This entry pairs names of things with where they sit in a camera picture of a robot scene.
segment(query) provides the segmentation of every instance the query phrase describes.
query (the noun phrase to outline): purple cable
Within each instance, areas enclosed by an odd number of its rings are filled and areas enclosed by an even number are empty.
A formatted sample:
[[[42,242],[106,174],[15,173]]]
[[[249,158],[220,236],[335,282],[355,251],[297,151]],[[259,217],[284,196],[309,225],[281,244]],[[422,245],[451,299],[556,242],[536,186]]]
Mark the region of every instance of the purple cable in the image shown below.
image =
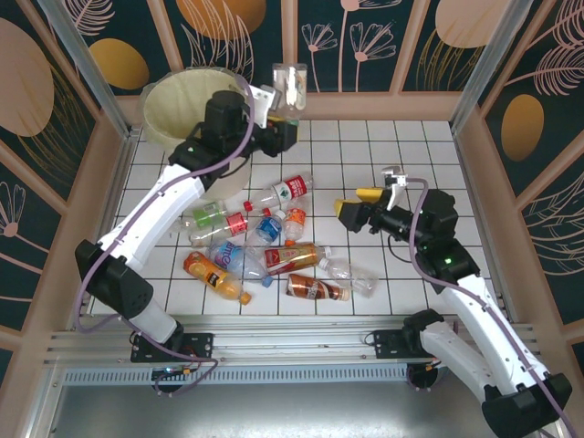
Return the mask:
[[[513,349],[517,353],[517,356],[519,357],[519,360],[521,360],[521,362],[523,363],[523,366],[526,368],[526,370],[528,370],[529,375],[531,375],[533,380],[537,383],[537,386],[546,395],[547,400],[549,401],[549,403],[552,405],[552,407],[554,408],[556,413],[559,415],[559,417],[562,419],[562,421],[566,425],[566,428],[568,429],[570,436],[572,438],[578,438],[576,430],[574,429],[574,426],[572,425],[572,423],[569,421],[568,416],[564,413],[562,408],[559,407],[558,402],[556,401],[556,399],[554,399],[554,396],[551,394],[548,387],[539,378],[539,376],[537,376],[537,373],[535,371],[533,371],[533,369],[531,368],[531,365],[529,364],[529,360],[527,359],[523,350],[517,345],[515,339],[513,338],[513,335],[509,332],[509,330],[505,326],[504,322],[495,313],[495,311],[490,306],[488,306],[487,303],[485,303],[479,296],[475,295],[471,291],[466,290],[464,287],[460,287],[458,285],[439,280],[438,278],[433,278],[432,276],[429,276],[428,274],[423,272],[422,269],[420,268],[420,266],[418,265],[418,262],[416,261],[416,258],[415,258],[415,241],[414,241],[415,240],[415,230],[418,226],[418,219],[420,218],[420,212],[422,211],[423,202],[426,199],[426,196],[428,195],[428,182],[426,180],[424,180],[423,178],[408,178],[407,181],[410,183],[421,183],[423,185],[422,195],[420,196],[420,200],[418,201],[418,204],[416,205],[416,209],[413,213],[412,228],[410,231],[410,240],[408,242],[408,247],[410,248],[410,259],[412,260],[413,268],[416,270],[416,272],[418,273],[418,275],[422,279],[429,281],[430,283],[434,283],[435,285],[449,287],[451,289],[457,290],[457,291],[461,292],[462,294],[466,295],[467,297],[473,299],[481,306],[481,308],[484,311],[486,311],[486,313],[488,313],[491,316],[491,318],[493,318],[496,325],[501,329],[501,331],[505,335],[506,339],[509,341],[509,343],[511,344],[511,346],[513,347]]]
[[[103,262],[106,260],[106,258],[108,258],[108,256],[112,253],[112,251],[116,248],[116,246],[118,246],[118,244],[120,243],[120,241],[126,236],[126,234],[129,232],[129,230],[131,229],[131,227],[140,218],[140,216],[142,216],[142,214],[148,209],[148,207],[159,196],[161,196],[161,194],[163,194],[166,190],[168,190],[169,188],[171,188],[172,186],[174,186],[176,183],[180,183],[181,181],[184,181],[184,180],[186,180],[188,178],[196,178],[198,176],[205,175],[206,173],[213,172],[213,171],[215,171],[217,169],[220,169],[221,167],[225,166],[229,162],[231,162],[233,159],[235,159],[237,156],[239,156],[239,154],[242,152],[242,150],[244,149],[244,147],[247,145],[247,143],[251,139],[252,131],[253,131],[253,128],[254,128],[254,119],[255,119],[255,116],[256,116],[256,108],[255,108],[255,104],[254,104],[252,90],[250,89],[249,84],[240,75],[236,75],[235,76],[235,79],[244,88],[245,92],[247,93],[248,100],[249,100],[249,102],[248,102],[248,106],[249,106],[249,118],[248,119],[249,119],[249,122],[247,124],[247,129],[245,130],[245,135],[244,135],[244,138],[241,140],[241,143],[239,144],[239,146],[237,146],[237,149],[235,149],[235,151],[231,155],[229,155],[228,157],[226,157],[224,160],[221,160],[217,164],[214,164],[213,166],[206,167],[206,168],[201,169],[199,171],[194,171],[194,172],[190,172],[190,173],[187,173],[185,175],[179,176],[179,177],[177,177],[177,178],[175,178],[175,179],[167,182],[166,184],[164,184],[163,187],[161,187],[161,189],[157,193],[155,193],[153,196],[151,196],[149,199],[147,199],[146,202],[130,218],[130,220],[128,221],[128,223],[121,229],[121,231],[118,234],[116,240],[114,240],[114,242],[96,260],[96,262],[88,270],[87,274],[83,278],[83,281],[81,282],[81,286],[79,287],[79,291],[77,293],[77,296],[76,296],[76,299],[75,299],[75,306],[74,306],[74,309],[75,309],[75,327],[81,333],[83,333],[83,334],[92,333],[92,332],[100,329],[101,327],[105,326],[106,324],[108,324],[114,318],[117,318],[118,317],[118,315],[110,315],[109,317],[101,320],[95,326],[92,326],[90,328],[83,327],[81,325],[81,320],[80,320],[80,311],[81,311],[81,305],[82,305],[82,302],[83,302],[83,294],[85,293],[85,291],[88,288],[89,281],[95,275],[95,273],[97,272],[97,270],[99,269],[99,267],[103,264]],[[134,328],[135,331],[141,333],[141,330],[139,330],[138,328],[136,328],[135,326],[133,326],[128,320],[126,320],[126,319],[123,319],[123,320],[128,325],[130,325],[132,328]],[[144,335],[143,333],[141,335],[146,340],[148,340],[154,347],[156,347],[157,349],[159,349],[160,351],[163,351],[166,354],[169,354],[169,355],[174,356],[176,358],[184,359],[184,360],[188,360],[188,361],[196,361],[196,362],[212,362],[214,364],[213,367],[211,367],[211,369],[209,369],[207,372],[205,372],[203,374],[203,376],[201,376],[200,379],[198,379],[194,383],[189,384],[188,385],[188,388],[185,388],[184,391],[182,391],[182,392],[188,391],[188,389],[194,387],[199,381],[201,381],[202,379],[204,379],[211,371],[213,371],[217,367],[217,363],[218,362],[215,359],[198,359],[198,358],[192,358],[190,356],[186,356],[184,354],[176,353],[174,351],[171,351],[169,349],[166,349],[164,346],[160,345],[158,342],[154,341],[153,339],[151,339],[147,335]]]

